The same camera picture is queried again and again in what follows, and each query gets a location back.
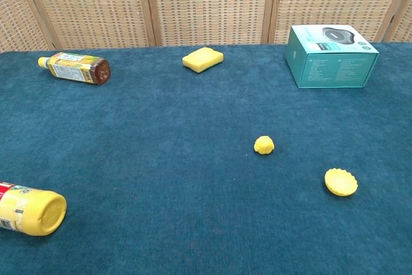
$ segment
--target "bottle label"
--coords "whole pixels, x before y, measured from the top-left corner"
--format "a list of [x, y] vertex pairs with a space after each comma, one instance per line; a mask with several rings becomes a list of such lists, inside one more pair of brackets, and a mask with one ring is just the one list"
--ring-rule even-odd
[[14, 184], [0, 182], [0, 201], [1, 198], [5, 195], [6, 191], [13, 187]]
[[0, 228], [23, 231], [23, 213], [35, 189], [0, 182]]
[[64, 59], [65, 61], [81, 61], [84, 58], [83, 55], [61, 53], [57, 56], [57, 59]]
[[48, 64], [56, 77], [94, 84], [90, 69], [98, 59], [96, 56], [60, 52], [50, 57]]
[[62, 66], [60, 64], [52, 64], [52, 67], [57, 77], [75, 81], [85, 81], [82, 71], [78, 68]]

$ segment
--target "brown liquid bottle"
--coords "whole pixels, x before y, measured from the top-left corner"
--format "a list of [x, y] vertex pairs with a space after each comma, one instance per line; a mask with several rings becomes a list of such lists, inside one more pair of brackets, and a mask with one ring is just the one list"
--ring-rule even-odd
[[40, 57], [38, 63], [62, 79], [97, 85], [110, 79], [108, 61], [96, 56], [60, 52], [51, 57]]

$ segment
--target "teal box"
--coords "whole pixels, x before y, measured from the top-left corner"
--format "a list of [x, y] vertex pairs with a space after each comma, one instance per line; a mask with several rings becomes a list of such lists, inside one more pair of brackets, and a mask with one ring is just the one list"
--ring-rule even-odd
[[286, 61], [299, 88], [365, 87], [379, 52], [348, 25], [292, 26]]

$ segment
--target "cardboard box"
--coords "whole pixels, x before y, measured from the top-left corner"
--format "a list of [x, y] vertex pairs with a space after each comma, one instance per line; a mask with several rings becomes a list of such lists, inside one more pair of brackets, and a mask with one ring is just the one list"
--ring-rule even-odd
[[299, 88], [364, 87], [379, 52], [352, 26], [292, 26], [286, 60]]

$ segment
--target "yellow round lid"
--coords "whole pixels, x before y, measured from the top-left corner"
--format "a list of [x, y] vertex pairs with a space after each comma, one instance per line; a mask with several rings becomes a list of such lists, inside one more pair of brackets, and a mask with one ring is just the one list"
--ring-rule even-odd
[[337, 196], [349, 196], [358, 188], [355, 177], [343, 169], [327, 170], [324, 182], [330, 192]]
[[267, 155], [275, 149], [275, 144], [269, 136], [263, 135], [257, 138], [253, 148], [260, 155]]
[[44, 236], [54, 232], [66, 215], [66, 199], [53, 191], [43, 191], [30, 201], [23, 213], [23, 232]]
[[39, 60], [37, 61], [37, 64], [40, 67], [46, 68], [47, 69], [47, 60], [49, 59], [49, 57], [40, 57]]

